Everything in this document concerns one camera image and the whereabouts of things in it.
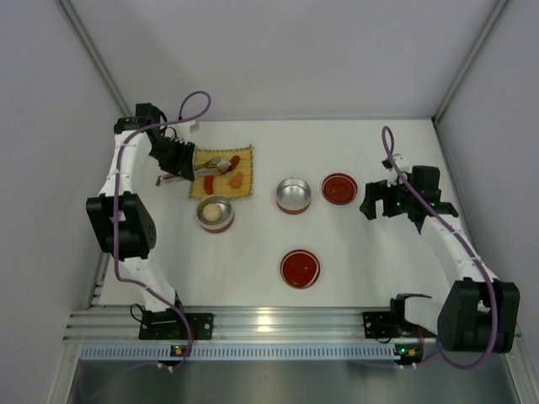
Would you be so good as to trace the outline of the steel tongs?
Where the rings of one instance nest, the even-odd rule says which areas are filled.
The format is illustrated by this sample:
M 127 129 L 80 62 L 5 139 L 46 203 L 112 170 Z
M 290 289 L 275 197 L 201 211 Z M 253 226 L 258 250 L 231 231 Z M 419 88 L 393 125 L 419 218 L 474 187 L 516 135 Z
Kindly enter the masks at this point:
M 207 162 L 204 162 L 201 164 L 195 164 L 193 166 L 194 178 L 191 179 L 190 182 L 193 182 L 197 178 L 203 178 L 203 177 L 211 176 L 211 175 L 221 175 L 220 173 L 221 168 L 226 167 L 229 164 L 231 164 L 230 160 L 224 157 L 213 157 Z M 156 185 L 162 186 L 168 183 L 177 183 L 177 182 L 183 182 L 183 181 L 188 181 L 188 179 L 180 175 L 166 173 L 164 175 L 160 175 L 157 178 Z

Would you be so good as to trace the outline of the long red sausage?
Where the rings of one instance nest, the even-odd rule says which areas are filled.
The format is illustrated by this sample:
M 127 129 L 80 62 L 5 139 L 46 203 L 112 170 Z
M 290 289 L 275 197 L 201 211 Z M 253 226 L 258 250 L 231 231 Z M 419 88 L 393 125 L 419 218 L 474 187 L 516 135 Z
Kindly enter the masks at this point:
M 214 177 L 212 175 L 204 178 L 204 190 L 207 195 L 214 194 Z

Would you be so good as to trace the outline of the black white sushi roll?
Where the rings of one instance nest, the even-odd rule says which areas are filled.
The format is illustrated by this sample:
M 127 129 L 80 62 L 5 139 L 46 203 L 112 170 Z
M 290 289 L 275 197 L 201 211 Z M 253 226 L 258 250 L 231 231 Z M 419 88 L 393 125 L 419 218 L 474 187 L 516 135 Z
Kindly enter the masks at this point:
M 221 175 L 225 175 L 225 174 L 227 174 L 227 173 L 229 173 L 231 171 L 232 171 L 232 165 L 229 164 L 226 167 L 222 167 L 221 170 L 220 170 L 220 173 L 221 173 Z

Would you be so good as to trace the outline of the small red sausage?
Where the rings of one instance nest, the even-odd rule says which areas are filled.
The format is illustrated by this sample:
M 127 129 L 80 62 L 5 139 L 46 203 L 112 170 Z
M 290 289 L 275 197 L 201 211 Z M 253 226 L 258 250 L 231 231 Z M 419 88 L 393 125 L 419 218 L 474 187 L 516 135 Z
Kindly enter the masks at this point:
M 237 165 L 240 163 L 241 161 L 241 157 L 240 156 L 233 156 L 231 159 L 230 159 L 230 163 L 231 163 L 231 168 L 234 169 L 237 167 Z

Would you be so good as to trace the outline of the beige rice ball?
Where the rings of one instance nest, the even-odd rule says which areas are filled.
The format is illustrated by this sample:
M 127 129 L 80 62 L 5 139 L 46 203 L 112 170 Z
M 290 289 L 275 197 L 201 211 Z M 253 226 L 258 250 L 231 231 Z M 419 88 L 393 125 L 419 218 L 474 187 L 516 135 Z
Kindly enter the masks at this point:
M 202 217 L 205 221 L 213 223 L 219 221 L 222 216 L 221 207 L 218 204 L 205 205 L 202 210 Z

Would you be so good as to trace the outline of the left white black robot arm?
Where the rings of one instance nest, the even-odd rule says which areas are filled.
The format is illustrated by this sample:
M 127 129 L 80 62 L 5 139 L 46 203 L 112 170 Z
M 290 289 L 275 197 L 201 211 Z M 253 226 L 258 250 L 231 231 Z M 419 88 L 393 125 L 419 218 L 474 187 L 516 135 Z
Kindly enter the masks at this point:
M 156 224 L 137 193 L 145 161 L 151 157 L 168 174 L 195 178 L 191 142 L 164 135 L 165 114 L 153 104 L 138 104 L 132 117 L 114 126 L 115 152 L 98 196 L 87 199 L 86 211 L 98 244 L 113 258 L 115 277 L 138 286 L 145 303 L 144 327 L 155 321 L 186 323 L 176 290 L 152 254 Z

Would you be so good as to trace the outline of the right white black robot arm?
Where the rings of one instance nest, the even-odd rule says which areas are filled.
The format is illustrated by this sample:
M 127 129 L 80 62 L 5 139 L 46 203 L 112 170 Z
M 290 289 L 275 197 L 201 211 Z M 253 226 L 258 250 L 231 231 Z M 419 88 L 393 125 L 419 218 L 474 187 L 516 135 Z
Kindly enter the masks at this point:
M 376 219 L 376 202 L 381 201 L 385 217 L 407 216 L 450 286 L 442 301 L 423 294 L 398 295 L 391 301 L 394 319 L 434 333 L 446 351 L 508 353 L 520 291 L 487 268 L 464 233 L 456 208 L 441 201 L 439 168 L 413 166 L 397 173 L 389 161 L 383 165 L 390 175 L 366 185 L 360 212 L 370 221 Z

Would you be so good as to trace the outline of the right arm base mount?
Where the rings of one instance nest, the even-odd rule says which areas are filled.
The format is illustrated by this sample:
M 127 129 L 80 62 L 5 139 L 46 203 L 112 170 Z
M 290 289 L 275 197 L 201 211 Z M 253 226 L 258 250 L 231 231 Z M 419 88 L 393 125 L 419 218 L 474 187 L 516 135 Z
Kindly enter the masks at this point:
M 433 338 L 434 333 L 404 318 L 405 300 L 410 297 L 428 298 L 422 294 L 398 294 L 390 299 L 386 310 L 369 310 L 362 313 L 366 338 L 389 343 L 395 338 Z

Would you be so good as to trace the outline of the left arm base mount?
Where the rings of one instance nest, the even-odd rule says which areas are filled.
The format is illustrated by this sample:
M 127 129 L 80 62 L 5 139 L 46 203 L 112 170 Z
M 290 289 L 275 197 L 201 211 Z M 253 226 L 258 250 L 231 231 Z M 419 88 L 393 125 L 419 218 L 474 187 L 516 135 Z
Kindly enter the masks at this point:
M 214 315 L 212 313 L 185 313 L 193 340 L 212 340 Z M 180 316 L 170 309 L 142 315 L 138 338 L 140 340 L 187 340 L 187 328 Z

